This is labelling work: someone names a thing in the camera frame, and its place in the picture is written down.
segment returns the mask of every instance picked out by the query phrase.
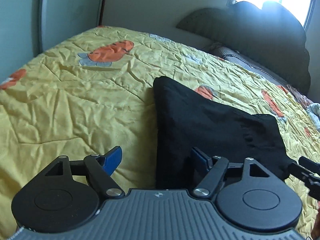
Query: white logo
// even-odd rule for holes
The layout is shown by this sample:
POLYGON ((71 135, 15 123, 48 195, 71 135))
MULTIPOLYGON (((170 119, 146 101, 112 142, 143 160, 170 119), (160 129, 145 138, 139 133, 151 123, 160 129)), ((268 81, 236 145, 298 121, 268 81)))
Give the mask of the white logo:
POLYGON ((156 197, 162 197, 163 194, 162 194, 161 192, 158 192, 158 193, 155 194, 155 196, 156 196, 156 197))

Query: silver bolt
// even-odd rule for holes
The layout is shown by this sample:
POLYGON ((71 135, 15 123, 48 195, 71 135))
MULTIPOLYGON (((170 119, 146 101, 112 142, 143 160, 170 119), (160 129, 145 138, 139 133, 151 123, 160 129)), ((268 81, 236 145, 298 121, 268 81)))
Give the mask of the silver bolt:
POLYGON ((210 194, 210 191, 205 188, 196 188, 193 191, 193 194, 196 195, 197 197, 205 197, 210 194))
POLYGON ((122 194, 122 190, 119 188, 110 188, 106 191, 106 193, 110 197, 119 197, 122 194))

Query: yellow comforter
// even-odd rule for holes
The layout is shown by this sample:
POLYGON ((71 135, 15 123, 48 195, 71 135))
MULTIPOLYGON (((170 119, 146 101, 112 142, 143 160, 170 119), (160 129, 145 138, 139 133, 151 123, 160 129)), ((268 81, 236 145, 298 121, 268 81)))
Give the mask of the yellow comforter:
MULTIPOLYGON (((320 162, 319 133, 291 94, 239 65, 155 35, 99 27, 57 45, 23 68, 26 76, 0 91, 0 238, 16 228, 10 208, 13 196, 59 155, 79 160, 120 145, 123 160, 113 179, 126 191, 154 186, 157 124, 152 83, 162 75, 191 89, 208 85, 218 92, 215 101, 250 114, 270 114, 261 94, 267 90, 288 119, 278 120, 287 154, 320 162), (134 45, 115 45, 123 55, 111 64, 101 63, 104 52, 97 49, 118 41, 134 45), (97 64, 87 66, 92 59, 97 64)), ((289 178, 287 184, 303 201, 297 229, 309 235, 316 201, 297 179, 289 178)))

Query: black circular pad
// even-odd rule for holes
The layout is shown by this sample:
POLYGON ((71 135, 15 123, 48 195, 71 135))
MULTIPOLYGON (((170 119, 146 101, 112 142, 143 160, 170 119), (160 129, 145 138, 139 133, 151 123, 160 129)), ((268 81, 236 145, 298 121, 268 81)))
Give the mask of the black circular pad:
POLYGON ((12 200, 19 226, 42 233, 59 233, 86 223, 99 206, 97 193, 85 184, 59 176, 34 179, 12 200))
POLYGON ((255 232, 278 232, 298 223, 299 196, 278 178, 247 177, 223 188, 216 206, 231 223, 255 232))
POLYGON ((71 202, 71 194, 61 189, 45 190, 35 198, 36 206, 47 211, 64 209, 69 206, 71 202))
POLYGON ((253 209, 269 210, 279 205, 280 199, 270 191, 255 189, 243 195, 243 202, 253 209))

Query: headboard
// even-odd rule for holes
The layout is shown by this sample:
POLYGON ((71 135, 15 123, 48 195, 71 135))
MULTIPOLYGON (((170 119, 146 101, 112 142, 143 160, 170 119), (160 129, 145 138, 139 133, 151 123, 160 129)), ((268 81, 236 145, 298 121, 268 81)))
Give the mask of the headboard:
POLYGON ((200 9, 182 19, 177 28, 219 41, 277 73, 301 93, 308 93, 306 33, 277 2, 265 2, 262 9, 246 1, 226 9, 200 9))

